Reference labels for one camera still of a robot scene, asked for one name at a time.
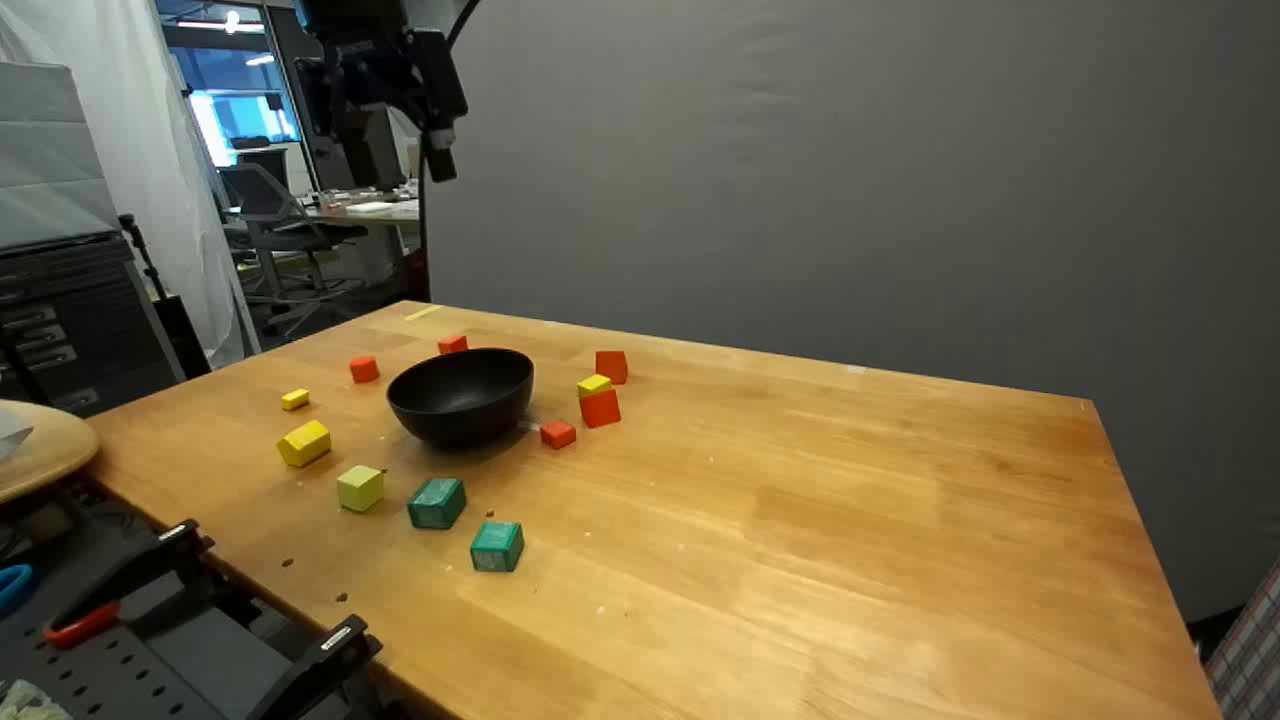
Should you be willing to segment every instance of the black bowl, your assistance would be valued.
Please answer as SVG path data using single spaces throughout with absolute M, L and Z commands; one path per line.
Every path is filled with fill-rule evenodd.
M 507 350 L 430 358 L 399 374 L 388 403 L 399 425 L 440 451 L 510 438 L 532 396 L 532 359 Z

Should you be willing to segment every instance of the green block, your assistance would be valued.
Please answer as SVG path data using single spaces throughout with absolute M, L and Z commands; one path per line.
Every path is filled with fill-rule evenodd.
M 408 495 L 408 526 L 411 528 L 453 528 L 453 522 L 469 507 L 469 487 L 461 481 L 424 481 Z
M 524 554 L 524 533 L 515 522 L 483 522 L 470 541 L 470 568 L 474 572 L 510 572 Z
M 337 476 L 337 502 L 348 513 L 369 513 L 370 505 L 382 502 L 382 469 L 353 464 L 348 473 Z

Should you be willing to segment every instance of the red object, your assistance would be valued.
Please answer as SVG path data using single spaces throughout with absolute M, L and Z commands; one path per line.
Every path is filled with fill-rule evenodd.
M 348 364 L 348 374 L 353 374 L 357 383 L 370 383 L 376 379 L 376 359 L 370 358 L 357 358 Z
M 440 338 L 434 350 L 440 358 L 469 351 L 469 338 Z
M 628 379 L 628 351 L 597 351 L 597 374 L 609 375 L 613 383 Z
M 53 650 L 75 650 L 75 643 L 82 643 L 89 637 L 112 629 L 117 617 L 121 617 L 117 605 L 101 605 L 97 613 L 89 613 L 89 617 L 81 617 L 81 621 L 70 621 L 70 625 L 62 625 L 62 629 L 45 629 L 45 643 L 53 643 Z
M 564 443 L 575 440 L 575 428 L 572 425 L 544 425 L 541 438 L 544 438 L 547 447 L 564 447 Z
M 597 394 L 597 396 L 584 396 L 578 408 L 584 408 L 584 425 L 586 425 L 586 428 L 621 425 L 621 419 L 625 419 L 625 408 L 617 403 L 617 387 Z

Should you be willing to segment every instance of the orange block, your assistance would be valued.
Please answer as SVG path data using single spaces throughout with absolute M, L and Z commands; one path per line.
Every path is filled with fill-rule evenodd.
M 353 383 L 370 383 L 376 379 L 376 358 L 357 358 L 348 359 Z
M 575 440 L 575 428 L 572 425 L 544 425 L 541 438 L 547 447 L 564 447 Z
M 628 351 L 597 351 L 597 374 L 609 375 L 613 383 L 628 379 Z
M 440 358 L 469 351 L 469 338 L 440 338 L 434 350 Z
M 586 425 L 586 428 L 621 425 L 621 419 L 625 419 L 625 408 L 617 403 L 617 387 L 597 394 L 597 396 L 584 396 L 578 408 L 584 408 L 584 425 Z

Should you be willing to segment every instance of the toy block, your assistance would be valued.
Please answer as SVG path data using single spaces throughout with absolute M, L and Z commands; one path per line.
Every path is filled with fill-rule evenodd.
M 597 351 L 597 374 L 609 375 L 613 383 L 628 383 L 628 351 Z
M 470 541 L 474 572 L 510 572 L 524 554 L 524 528 L 515 522 L 483 522 Z
M 584 375 L 584 379 L 575 379 L 575 396 L 601 396 L 601 394 L 613 394 L 613 379 L 609 379 L 609 375 Z
M 330 447 L 330 433 L 320 419 L 309 419 L 274 440 L 284 464 L 303 469 Z
M 353 464 L 337 476 L 337 505 L 345 513 L 369 513 L 370 505 L 382 502 L 382 469 Z
M 434 350 L 440 358 L 469 351 L 469 338 L 440 338 Z
M 621 419 L 625 419 L 625 408 L 617 403 L 617 394 L 613 394 L 613 387 L 609 387 L 609 394 L 597 394 L 597 396 L 584 396 L 578 408 L 584 408 L 584 425 L 586 425 L 586 428 L 621 425 Z
M 461 481 L 424 481 L 424 487 L 408 495 L 408 526 L 453 528 L 463 507 L 469 507 L 469 487 Z
M 296 412 L 296 408 L 309 408 L 313 403 L 313 394 L 309 387 L 292 387 L 281 396 L 281 408 Z
M 547 447 L 564 447 L 575 440 L 575 428 L 572 425 L 544 425 L 541 438 Z
M 357 358 L 348 359 L 353 383 L 370 383 L 376 379 L 376 358 Z

